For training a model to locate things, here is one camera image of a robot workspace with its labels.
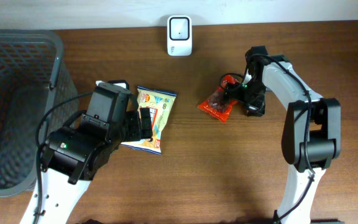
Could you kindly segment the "beige wet wipes pack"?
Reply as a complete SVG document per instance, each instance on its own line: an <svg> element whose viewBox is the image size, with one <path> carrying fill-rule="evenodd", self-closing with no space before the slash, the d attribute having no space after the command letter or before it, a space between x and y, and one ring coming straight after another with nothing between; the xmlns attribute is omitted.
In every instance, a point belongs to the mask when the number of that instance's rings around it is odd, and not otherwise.
<svg viewBox="0 0 358 224"><path fill-rule="evenodd" d="M138 86L137 101L139 108L149 108L152 122L152 138L141 139L134 142L123 142L122 145L153 154L161 155L161 135L168 123L168 117L173 107L177 94L171 91L153 90L144 86Z"/></svg>

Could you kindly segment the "grey plastic mesh basket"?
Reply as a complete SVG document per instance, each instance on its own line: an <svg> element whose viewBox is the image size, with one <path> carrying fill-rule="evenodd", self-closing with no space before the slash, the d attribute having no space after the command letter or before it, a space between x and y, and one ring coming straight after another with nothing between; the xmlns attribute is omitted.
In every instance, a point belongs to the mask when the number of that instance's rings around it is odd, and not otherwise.
<svg viewBox="0 0 358 224"><path fill-rule="evenodd" d="M33 189L37 143L78 109L63 52L54 32L0 30L0 197Z"/></svg>

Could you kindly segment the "red Hacks candy bag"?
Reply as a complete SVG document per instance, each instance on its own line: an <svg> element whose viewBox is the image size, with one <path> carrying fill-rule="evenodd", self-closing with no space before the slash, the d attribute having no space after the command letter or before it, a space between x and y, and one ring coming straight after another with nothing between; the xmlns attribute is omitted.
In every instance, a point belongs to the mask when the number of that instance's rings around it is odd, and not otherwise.
<svg viewBox="0 0 358 224"><path fill-rule="evenodd" d="M219 82L217 89L208 97L207 100L200 103L198 108L225 123L231 114L232 107L237 104L238 101L225 99L223 87L226 87L227 84L239 83L239 81L234 78L235 75L236 73L227 73L223 75L223 79Z"/></svg>

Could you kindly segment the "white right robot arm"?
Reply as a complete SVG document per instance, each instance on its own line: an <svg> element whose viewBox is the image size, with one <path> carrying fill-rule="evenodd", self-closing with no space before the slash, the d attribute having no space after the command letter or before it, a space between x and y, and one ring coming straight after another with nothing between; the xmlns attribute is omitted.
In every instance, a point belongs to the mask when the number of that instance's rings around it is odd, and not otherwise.
<svg viewBox="0 0 358 224"><path fill-rule="evenodd" d="M318 184L341 152L341 104L312 90L284 55L270 55L263 45L245 54L239 83L228 83L223 98L242 103L248 116L263 116L270 90L286 109L281 148L288 164L287 183L272 223L311 223Z"/></svg>

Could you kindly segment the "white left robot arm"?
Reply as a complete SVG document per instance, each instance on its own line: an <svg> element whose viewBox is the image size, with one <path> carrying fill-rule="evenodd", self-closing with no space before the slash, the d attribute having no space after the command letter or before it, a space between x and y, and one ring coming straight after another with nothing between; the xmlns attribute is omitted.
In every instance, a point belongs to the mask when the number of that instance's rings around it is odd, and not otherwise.
<svg viewBox="0 0 358 224"><path fill-rule="evenodd" d="M98 81L89 106L40 143L36 185L21 223L66 223L98 169L122 142L152 137L148 108L139 108L124 80Z"/></svg>

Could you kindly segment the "white barcode scanner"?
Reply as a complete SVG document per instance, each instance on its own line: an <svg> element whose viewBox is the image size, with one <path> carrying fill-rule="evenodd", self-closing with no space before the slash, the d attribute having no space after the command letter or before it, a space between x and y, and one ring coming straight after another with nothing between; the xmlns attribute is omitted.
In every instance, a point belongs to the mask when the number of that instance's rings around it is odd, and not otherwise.
<svg viewBox="0 0 358 224"><path fill-rule="evenodd" d="M193 48L192 20L176 15L167 19L167 53L172 57L191 55Z"/></svg>

